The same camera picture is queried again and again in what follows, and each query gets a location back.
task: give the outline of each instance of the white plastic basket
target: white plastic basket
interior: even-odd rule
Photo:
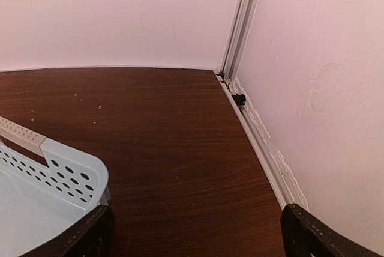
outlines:
[[[48,164],[0,141],[0,256],[40,246],[110,199],[108,170],[100,159],[1,117],[0,136]]]

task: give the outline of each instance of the white wall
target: white wall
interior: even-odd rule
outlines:
[[[0,0],[0,70],[218,69],[238,0]]]
[[[259,0],[238,79],[310,211],[384,255],[384,0]]]

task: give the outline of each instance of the beige handle grip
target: beige handle grip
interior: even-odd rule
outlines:
[[[0,117],[0,136],[44,157],[40,145],[46,137],[41,134]]]

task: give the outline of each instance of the dark brown wood surface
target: dark brown wood surface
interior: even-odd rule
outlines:
[[[280,207],[212,72],[0,73],[0,116],[105,162],[112,256],[284,256]]]

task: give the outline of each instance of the ventilation hole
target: ventilation hole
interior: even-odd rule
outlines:
[[[76,185],[79,185],[79,182],[77,182],[77,180],[71,178],[71,181],[72,181],[72,183],[74,183],[74,184],[76,184]]]
[[[89,176],[85,173],[80,173],[81,177],[83,177],[85,180],[89,180]]]
[[[54,161],[54,160],[51,160],[52,164],[54,164],[56,167],[59,166],[58,162]]]
[[[65,167],[65,170],[67,170],[69,173],[73,174],[73,170],[69,167]]]
[[[93,191],[93,190],[94,190],[93,187],[90,186],[90,185],[86,185],[85,187],[86,187],[89,191]]]

